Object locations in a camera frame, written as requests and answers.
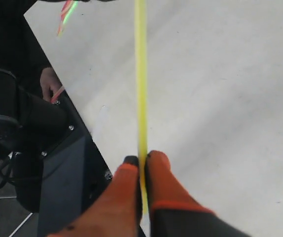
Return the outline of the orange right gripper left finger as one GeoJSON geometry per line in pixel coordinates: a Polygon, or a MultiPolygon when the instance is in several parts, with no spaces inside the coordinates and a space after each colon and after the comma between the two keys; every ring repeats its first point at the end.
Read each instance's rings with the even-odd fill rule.
{"type": "Polygon", "coordinates": [[[139,160],[127,156],[99,198],[50,237],[137,237],[142,217],[139,160]]]}

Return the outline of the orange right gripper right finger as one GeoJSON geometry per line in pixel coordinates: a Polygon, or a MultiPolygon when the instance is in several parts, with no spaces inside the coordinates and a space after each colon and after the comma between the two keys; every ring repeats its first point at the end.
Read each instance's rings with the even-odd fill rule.
{"type": "Polygon", "coordinates": [[[166,154],[151,151],[145,180],[152,237],[245,237],[199,204],[171,172],[166,154]]]}

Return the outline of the person's hand at table edge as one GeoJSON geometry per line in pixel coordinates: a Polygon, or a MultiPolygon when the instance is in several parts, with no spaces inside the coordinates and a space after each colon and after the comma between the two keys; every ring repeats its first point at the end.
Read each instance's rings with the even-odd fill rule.
{"type": "Polygon", "coordinates": [[[62,84],[53,68],[48,67],[42,70],[40,75],[40,86],[43,99],[50,102],[52,96],[62,87],[62,84]]]}

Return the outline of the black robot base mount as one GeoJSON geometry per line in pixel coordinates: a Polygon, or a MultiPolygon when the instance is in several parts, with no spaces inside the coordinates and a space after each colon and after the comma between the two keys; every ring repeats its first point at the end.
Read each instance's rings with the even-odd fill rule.
{"type": "Polygon", "coordinates": [[[54,103],[36,97],[0,70],[0,159],[6,168],[19,157],[37,160],[41,175],[3,182],[19,188],[41,186],[29,200],[39,201],[37,235],[54,233],[80,216],[112,179],[107,164],[66,92],[54,103]]]}

